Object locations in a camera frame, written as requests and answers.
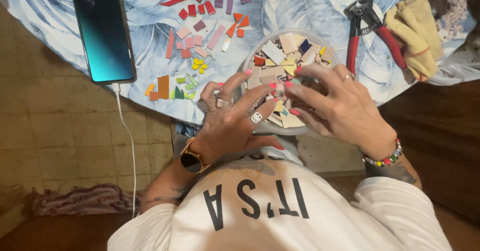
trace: blue floral tablecloth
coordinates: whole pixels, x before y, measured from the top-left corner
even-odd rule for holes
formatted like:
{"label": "blue floral tablecloth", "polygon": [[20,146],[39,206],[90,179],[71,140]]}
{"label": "blue floral tablecloth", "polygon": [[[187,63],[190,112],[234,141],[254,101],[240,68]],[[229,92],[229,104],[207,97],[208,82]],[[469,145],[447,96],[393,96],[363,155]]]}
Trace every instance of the blue floral tablecloth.
{"label": "blue floral tablecloth", "polygon": [[[53,51],[83,73],[88,73],[72,0],[0,1],[10,14]],[[204,113],[196,106],[196,101],[204,85],[208,81],[224,82],[237,72],[259,40],[279,29],[311,30],[333,46],[340,62],[345,62],[347,57],[350,21],[343,14],[343,9],[355,0],[252,0],[245,5],[241,5],[240,0],[234,0],[233,12],[248,14],[250,26],[245,27],[244,38],[232,38],[225,53],[221,51],[221,46],[227,38],[226,34],[222,35],[214,51],[205,48],[219,25],[229,28],[234,22],[233,15],[225,14],[225,6],[216,9],[214,15],[197,15],[183,21],[178,16],[179,11],[188,4],[198,3],[189,0],[171,7],[159,6],[159,2],[164,1],[168,0],[124,0],[138,79],[132,84],[122,84],[121,95],[176,119],[201,123]],[[375,0],[375,12],[382,19],[383,14],[399,1]],[[193,49],[192,58],[182,59],[175,48],[173,57],[165,58],[170,28],[176,32],[187,26],[195,32],[193,25],[201,19],[207,26],[200,32],[203,47],[209,52],[205,60],[208,68],[204,74],[192,70],[193,57],[197,56]],[[472,27],[465,27],[465,31],[469,32]],[[463,37],[443,43],[446,57],[464,42],[465,35],[459,34]],[[367,86],[377,105],[392,99],[414,83],[410,74],[402,73],[396,66],[387,46],[374,33],[360,40],[356,61],[357,78]],[[194,100],[151,102],[144,95],[148,84],[156,83],[158,76],[170,75],[171,91],[176,77],[184,77],[187,73],[197,73],[200,83],[200,86],[188,91],[196,92]]]}

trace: white t-shirt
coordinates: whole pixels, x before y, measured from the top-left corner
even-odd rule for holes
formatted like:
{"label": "white t-shirt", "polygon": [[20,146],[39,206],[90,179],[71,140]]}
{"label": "white t-shirt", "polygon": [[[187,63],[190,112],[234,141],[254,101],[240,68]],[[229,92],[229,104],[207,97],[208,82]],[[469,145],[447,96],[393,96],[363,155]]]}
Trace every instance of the white t-shirt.
{"label": "white t-shirt", "polygon": [[368,178],[349,204],[309,169],[279,159],[219,166],[178,207],[157,205],[124,224],[108,249],[451,250],[417,187]]}

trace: white cable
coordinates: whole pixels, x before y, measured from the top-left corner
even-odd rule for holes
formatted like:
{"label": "white cable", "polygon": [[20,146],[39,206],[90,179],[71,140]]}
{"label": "white cable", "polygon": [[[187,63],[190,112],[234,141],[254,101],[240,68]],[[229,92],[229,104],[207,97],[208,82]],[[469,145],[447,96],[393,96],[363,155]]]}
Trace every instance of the white cable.
{"label": "white cable", "polygon": [[118,111],[120,112],[120,119],[121,122],[123,123],[123,126],[128,131],[128,134],[130,135],[130,140],[131,140],[131,154],[133,156],[133,211],[131,213],[131,218],[135,218],[135,200],[137,199],[136,192],[137,192],[137,171],[135,168],[135,147],[134,147],[134,138],[132,137],[132,133],[130,132],[130,129],[128,126],[125,124],[125,121],[123,121],[123,115],[122,115],[122,107],[120,107],[120,85],[118,83],[113,83],[112,84],[113,91],[117,95],[117,103],[118,103]]}

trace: bowl of tile pieces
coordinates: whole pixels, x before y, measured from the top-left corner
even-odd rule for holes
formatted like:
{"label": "bowl of tile pieces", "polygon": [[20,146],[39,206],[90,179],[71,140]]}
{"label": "bowl of tile pieces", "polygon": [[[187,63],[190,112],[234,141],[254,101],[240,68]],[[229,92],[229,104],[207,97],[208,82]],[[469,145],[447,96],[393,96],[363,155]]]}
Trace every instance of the bowl of tile pieces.
{"label": "bowl of tile pieces", "polygon": [[261,84],[276,83],[275,90],[258,100],[252,108],[255,109],[274,97],[278,98],[274,112],[255,132],[294,136],[308,131],[298,116],[289,113],[292,100],[283,94],[284,85],[279,82],[280,80],[302,83],[318,90],[321,88],[318,82],[294,78],[294,70],[308,64],[333,67],[339,64],[339,59],[324,39],[307,30],[283,29],[267,35],[253,48],[242,69],[252,69],[253,75],[240,86],[241,94]]}

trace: wide silver ring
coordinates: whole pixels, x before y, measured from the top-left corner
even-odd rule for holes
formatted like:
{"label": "wide silver ring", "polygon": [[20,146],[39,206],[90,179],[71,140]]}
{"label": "wide silver ring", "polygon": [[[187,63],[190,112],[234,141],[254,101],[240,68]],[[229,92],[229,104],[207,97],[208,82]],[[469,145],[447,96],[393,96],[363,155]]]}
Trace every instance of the wide silver ring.
{"label": "wide silver ring", "polygon": [[352,81],[355,81],[355,76],[353,76],[353,74],[350,73],[350,74],[347,74],[347,75],[342,79],[342,82],[345,82],[345,80],[347,80],[348,78],[351,78]]}
{"label": "wide silver ring", "polygon": [[216,103],[215,103],[216,107],[227,107],[230,104],[231,104],[231,102],[229,102],[229,101],[224,101],[224,100],[220,99],[219,97],[216,98]]}
{"label": "wide silver ring", "polygon": [[250,116],[250,119],[255,123],[257,124],[258,122],[261,121],[262,119],[262,115],[258,112],[255,112],[253,115]]}

